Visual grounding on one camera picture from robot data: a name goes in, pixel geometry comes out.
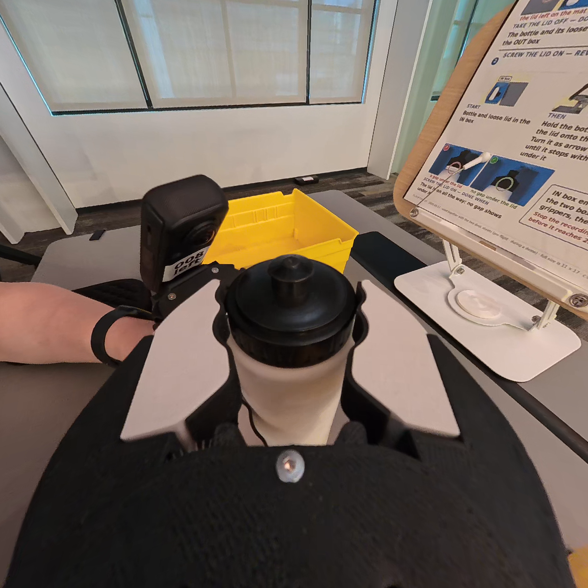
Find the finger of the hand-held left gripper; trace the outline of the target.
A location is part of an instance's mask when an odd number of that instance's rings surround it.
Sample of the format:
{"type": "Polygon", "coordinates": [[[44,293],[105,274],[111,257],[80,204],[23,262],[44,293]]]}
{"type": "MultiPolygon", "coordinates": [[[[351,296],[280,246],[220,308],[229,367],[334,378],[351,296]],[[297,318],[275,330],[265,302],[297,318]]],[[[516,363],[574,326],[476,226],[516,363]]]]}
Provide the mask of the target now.
{"type": "Polygon", "coordinates": [[[264,441],[258,436],[260,420],[258,415],[253,411],[252,418],[254,426],[251,425],[249,409],[246,406],[240,408],[238,414],[238,427],[243,439],[248,446],[265,446],[264,441]]]}

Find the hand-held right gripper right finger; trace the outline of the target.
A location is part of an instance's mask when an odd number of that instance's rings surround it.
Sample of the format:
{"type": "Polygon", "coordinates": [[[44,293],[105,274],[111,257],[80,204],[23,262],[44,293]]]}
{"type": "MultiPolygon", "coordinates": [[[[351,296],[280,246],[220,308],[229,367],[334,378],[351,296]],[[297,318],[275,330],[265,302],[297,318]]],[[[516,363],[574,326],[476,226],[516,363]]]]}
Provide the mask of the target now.
{"type": "Polygon", "coordinates": [[[361,409],[366,428],[382,437],[387,424],[446,438],[460,429],[437,366],[429,334],[395,298],[369,280],[357,283],[342,408],[361,409]]]}

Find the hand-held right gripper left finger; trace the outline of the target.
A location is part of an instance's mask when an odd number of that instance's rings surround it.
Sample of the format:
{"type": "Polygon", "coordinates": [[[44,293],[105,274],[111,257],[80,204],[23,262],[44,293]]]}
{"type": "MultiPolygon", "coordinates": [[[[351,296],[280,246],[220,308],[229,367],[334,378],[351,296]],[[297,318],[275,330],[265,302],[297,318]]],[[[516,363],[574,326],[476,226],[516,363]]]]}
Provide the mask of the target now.
{"type": "Polygon", "coordinates": [[[171,433],[205,442],[219,423],[239,425],[240,392],[231,354],[213,331],[221,311],[212,279],[159,325],[120,438],[134,442],[171,433]]]}

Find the white plastic bottle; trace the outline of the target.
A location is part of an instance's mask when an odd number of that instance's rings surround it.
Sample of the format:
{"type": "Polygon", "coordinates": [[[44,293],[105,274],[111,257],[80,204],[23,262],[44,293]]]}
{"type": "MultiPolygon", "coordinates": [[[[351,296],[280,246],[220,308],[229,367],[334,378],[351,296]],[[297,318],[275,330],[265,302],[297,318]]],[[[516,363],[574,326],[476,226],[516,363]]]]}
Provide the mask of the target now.
{"type": "Polygon", "coordinates": [[[257,362],[228,340],[243,406],[260,420],[258,436],[268,446],[327,445],[342,393],[353,339],[333,357],[310,367],[280,368],[257,362]]]}

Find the black bottle lid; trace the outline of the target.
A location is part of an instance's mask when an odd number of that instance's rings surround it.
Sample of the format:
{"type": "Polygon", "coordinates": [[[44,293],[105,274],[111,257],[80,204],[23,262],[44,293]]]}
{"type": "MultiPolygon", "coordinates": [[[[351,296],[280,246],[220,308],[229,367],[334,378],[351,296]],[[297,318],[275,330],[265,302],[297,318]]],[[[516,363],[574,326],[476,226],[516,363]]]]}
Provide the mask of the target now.
{"type": "Polygon", "coordinates": [[[285,369],[335,356],[349,340],[358,304],[338,270],[299,254],[244,270],[224,302],[236,345],[261,364],[285,369]]]}

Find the person's left forearm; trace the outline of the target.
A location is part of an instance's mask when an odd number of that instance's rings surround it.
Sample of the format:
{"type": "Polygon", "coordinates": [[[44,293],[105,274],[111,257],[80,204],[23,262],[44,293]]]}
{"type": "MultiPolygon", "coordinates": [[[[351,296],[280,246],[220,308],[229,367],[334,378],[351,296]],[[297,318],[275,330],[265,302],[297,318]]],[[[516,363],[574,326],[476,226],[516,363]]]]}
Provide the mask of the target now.
{"type": "MultiPolygon", "coordinates": [[[[43,283],[1,283],[1,362],[12,364],[100,363],[91,350],[97,321],[113,308],[43,283]]],[[[106,337],[106,350],[124,361],[153,334],[153,322],[122,318],[106,337]]]]}

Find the black mesh wrist pad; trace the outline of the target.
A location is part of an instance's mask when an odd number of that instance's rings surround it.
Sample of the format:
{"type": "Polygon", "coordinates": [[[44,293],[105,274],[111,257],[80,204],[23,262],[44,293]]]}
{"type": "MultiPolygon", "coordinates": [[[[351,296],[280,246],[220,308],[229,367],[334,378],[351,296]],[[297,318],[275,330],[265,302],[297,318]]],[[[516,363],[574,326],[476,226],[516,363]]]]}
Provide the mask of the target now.
{"type": "Polygon", "coordinates": [[[131,306],[147,312],[152,310],[151,292],[137,279],[107,281],[85,286],[73,292],[110,307],[131,306]]]}

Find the large window with blinds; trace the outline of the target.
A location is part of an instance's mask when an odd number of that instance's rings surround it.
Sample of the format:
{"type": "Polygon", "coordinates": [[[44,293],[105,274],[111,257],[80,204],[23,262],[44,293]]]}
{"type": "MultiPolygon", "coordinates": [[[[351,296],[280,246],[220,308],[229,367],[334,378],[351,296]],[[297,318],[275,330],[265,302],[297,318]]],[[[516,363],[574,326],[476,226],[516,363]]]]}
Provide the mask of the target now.
{"type": "Polygon", "coordinates": [[[53,115],[358,104],[378,1],[1,1],[53,115]]]}

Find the printed instruction sheet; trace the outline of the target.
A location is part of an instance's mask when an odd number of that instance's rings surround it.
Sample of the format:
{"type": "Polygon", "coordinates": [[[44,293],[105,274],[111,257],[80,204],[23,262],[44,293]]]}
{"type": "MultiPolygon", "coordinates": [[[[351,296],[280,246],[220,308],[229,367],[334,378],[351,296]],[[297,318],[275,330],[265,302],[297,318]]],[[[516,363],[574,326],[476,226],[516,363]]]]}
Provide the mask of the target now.
{"type": "Polygon", "coordinates": [[[587,1],[518,1],[405,200],[587,289],[587,1]]]}

